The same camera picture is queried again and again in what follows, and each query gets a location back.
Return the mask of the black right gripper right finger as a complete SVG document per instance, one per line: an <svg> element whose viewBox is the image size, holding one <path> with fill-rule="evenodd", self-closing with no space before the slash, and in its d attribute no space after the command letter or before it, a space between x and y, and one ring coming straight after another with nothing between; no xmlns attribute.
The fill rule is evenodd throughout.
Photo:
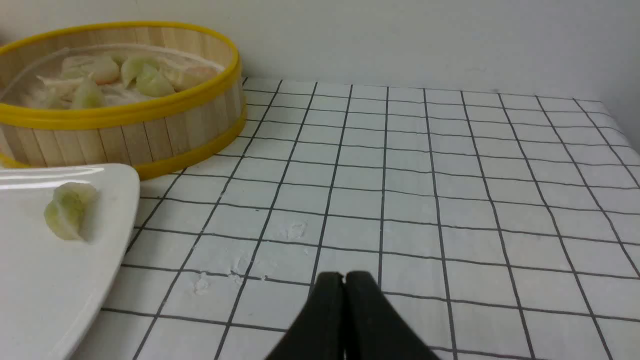
<svg viewBox="0 0 640 360"><path fill-rule="evenodd" d="M348 360L438 359L386 299L369 272L349 272L344 285Z"/></svg>

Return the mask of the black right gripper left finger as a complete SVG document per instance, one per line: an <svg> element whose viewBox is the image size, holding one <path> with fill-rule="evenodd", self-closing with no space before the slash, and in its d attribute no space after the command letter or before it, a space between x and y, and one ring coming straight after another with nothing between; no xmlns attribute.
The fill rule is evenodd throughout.
<svg viewBox="0 0 640 360"><path fill-rule="evenodd" d="M343 276L322 272L302 310L268 360L343 360Z"/></svg>

